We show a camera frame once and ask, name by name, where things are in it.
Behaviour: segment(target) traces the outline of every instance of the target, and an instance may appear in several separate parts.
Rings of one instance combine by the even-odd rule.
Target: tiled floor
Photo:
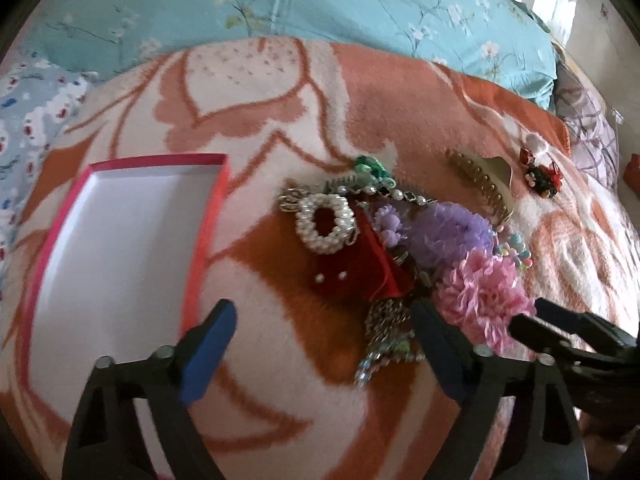
[[[609,0],[520,0],[542,17],[624,118],[620,124],[621,174],[640,153],[640,45]],[[620,180],[620,200],[640,228],[640,200]]]

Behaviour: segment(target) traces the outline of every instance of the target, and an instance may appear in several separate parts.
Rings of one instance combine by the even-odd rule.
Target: gold hair claw
[[[513,170],[501,156],[482,158],[477,153],[447,150],[450,163],[471,180],[487,199],[497,218],[496,225],[509,219],[514,203],[511,196]]]

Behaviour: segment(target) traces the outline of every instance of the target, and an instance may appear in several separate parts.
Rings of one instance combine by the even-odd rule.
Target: patterned blanket
[[[518,152],[529,132],[550,143],[564,173],[553,200],[530,192],[521,177]],[[72,414],[29,393],[23,307],[38,250],[74,179],[110,158],[222,152],[232,176],[201,316],[218,298],[231,298],[239,325],[192,411],[210,452],[229,480],[420,479],[456,405],[427,363],[390,365],[365,388],[353,385],[366,347],[366,306],[327,302],[309,290],[313,256],[274,200],[285,184],[335,178],[366,153],[399,180],[481,212],[478,192],[447,165],[447,148],[503,156],[514,168],[511,225],[536,260],[525,278],[531,296],[596,312],[635,333],[640,242],[615,195],[590,187],[571,164],[557,118],[487,81],[359,46],[287,38],[209,44],[159,57],[92,91],[44,163],[22,218],[0,327],[0,408],[25,448],[49,477],[60,477]],[[548,164],[548,155],[540,162]],[[153,319],[149,312],[146,322]],[[62,370],[73,349],[60,339],[50,351]],[[50,387],[79,398],[96,352],[86,370],[66,370],[66,382],[52,370]],[[478,479],[488,478],[503,434],[500,418]],[[159,472],[170,476],[156,451]]]

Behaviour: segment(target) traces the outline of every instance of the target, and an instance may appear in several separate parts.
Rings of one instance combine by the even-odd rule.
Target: bed
[[[572,161],[566,123],[544,109],[556,77],[553,47],[508,0],[251,0],[251,16],[249,0],[237,5],[244,14],[232,0],[117,0],[119,10],[97,0],[106,9],[98,15],[85,1],[44,0],[10,55],[33,60],[22,73],[36,63],[63,70],[45,66],[47,57],[76,77],[99,74],[96,88],[81,86],[78,115],[49,142],[29,144],[40,177],[33,172],[15,211],[20,227],[2,292],[0,409],[48,477],[60,477],[72,413],[46,391],[79,397],[86,370],[65,370],[64,385],[48,370],[33,395],[26,291],[70,186],[102,160],[229,156],[199,314],[230,297],[238,333],[191,415],[230,480],[416,480],[456,417],[427,363],[390,365],[365,388],[354,386],[366,305],[310,290],[313,258],[293,218],[275,206],[283,186],[340,177],[359,154],[476,212],[484,205],[447,164],[446,149],[502,156],[514,170],[511,226],[536,258],[524,274],[527,294],[637,331],[640,240],[615,192]],[[183,20],[196,12],[210,22]],[[506,32],[513,27],[527,39]],[[69,84],[68,75],[54,76]],[[532,193],[522,176],[518,153],[530,136],[548,146],[542,162],[564,174],[553,200]],[[158,315],[143,313],[136,327]],[[61,367],[74,351],[65,334],[82,330],[73,319],[51,329],[46,351]],[[514,346],[507,355],[529,354]],[[96,357],[84,356],[84,366]],[[507,414],[498,414],[478,479],[491,475]],[[151,454],[170,478],[160,450]]]

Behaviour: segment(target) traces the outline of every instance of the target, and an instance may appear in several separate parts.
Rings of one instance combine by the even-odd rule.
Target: pearl hair tie
[[[334,212],[335,227],[327,236],[321,236],[316,230],[314,216],[320,208],[329,208]],[[321,193],[309,195],[299,202],[296,213],[296,233],[302,243],[315,254],[334,254],[347,243],[353,244],[358,233],[353,211],[345,197]]]

